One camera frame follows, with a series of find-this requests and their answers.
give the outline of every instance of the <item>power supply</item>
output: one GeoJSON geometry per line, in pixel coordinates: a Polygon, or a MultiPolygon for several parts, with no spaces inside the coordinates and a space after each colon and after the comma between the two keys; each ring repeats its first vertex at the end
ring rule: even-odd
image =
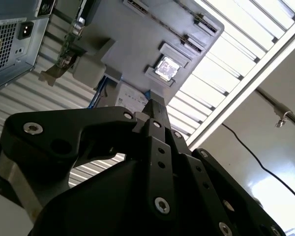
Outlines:
{"type": "Polygon", "coordinates": [[[33,70],[56,0],[0,0],[0,88],[33,70]]]}

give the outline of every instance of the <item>ventilation grille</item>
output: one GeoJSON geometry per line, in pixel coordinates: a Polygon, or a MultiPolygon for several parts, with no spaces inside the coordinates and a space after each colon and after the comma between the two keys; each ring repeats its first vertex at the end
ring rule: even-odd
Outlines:
{"type": "Polygon", "coordinates": [[[16,24],[0,26],[0,69],[7,65],[12,48],[16,24]]]}

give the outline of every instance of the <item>sticker label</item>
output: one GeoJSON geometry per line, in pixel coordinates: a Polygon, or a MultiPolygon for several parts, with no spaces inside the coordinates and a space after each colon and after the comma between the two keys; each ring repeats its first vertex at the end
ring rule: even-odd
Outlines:
{"type": "Polygon", "coordinates": [[[16,18],[16,19],[9,19],[9,20],[0,20],[0,26],[1,25],[9,25],[9,24],[16,24],[20,22],[25,22],[26,17],[24,18],[16,18]]]}

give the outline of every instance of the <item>power socket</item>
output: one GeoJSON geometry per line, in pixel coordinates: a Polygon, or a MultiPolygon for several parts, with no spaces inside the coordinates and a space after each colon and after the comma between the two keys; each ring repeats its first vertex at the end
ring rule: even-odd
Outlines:
{"type": "Polygon", "coordinates": [[[22,39],[30,37],[33,31],[33,27],[34,27],[34,23],[31,21],[21,23],[18,39],[22,40],[22,39]]]}

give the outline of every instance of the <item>black cable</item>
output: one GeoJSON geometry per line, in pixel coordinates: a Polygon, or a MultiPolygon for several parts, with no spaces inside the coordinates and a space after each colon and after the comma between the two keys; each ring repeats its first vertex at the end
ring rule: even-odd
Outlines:
{"type": "Polygon", "coordinates": [[[261,166],[261,168],[264,170],[264,171],[266,171],[266,172],[268,172],[270,175],[272,175],[274,178],[276,178],[278,181],[280,181],[281,182],[281,184],[283,184],[288,190],[290,190],[291,191],[291,193],[293,193],[294,194],[294,196],[295,196],[295,192],[294,192],[294,190],[292,190],[283,180],[281,180],[277,175],[275,175],[274,173],[272,173],[271,171],[269,171],[267,168],[265,168],[264,166],[263,166],[263,164],[261,163],[261,161],[259,160],[259,158],[252,152],[252,150],[250,150],[249,149],[249,147],[247,147],[241,140],[240,140],[240,138],[237,136],[237,134],[235,133],[235,131],[233,131],[230,127],[228,127],[227,125],[225,125],[225,124],[222,124],[225,128],[227,128],[229,131],[231,131],[233,134],[234,134],[234,136],[235,136],[235,138],[238,140],[238,142],[240,142],[240,144],[241,145],[243,145],[246,149],[247,149],[247,151],[256,159],[256,161],[258,162],[258,164],[261,166]]]}

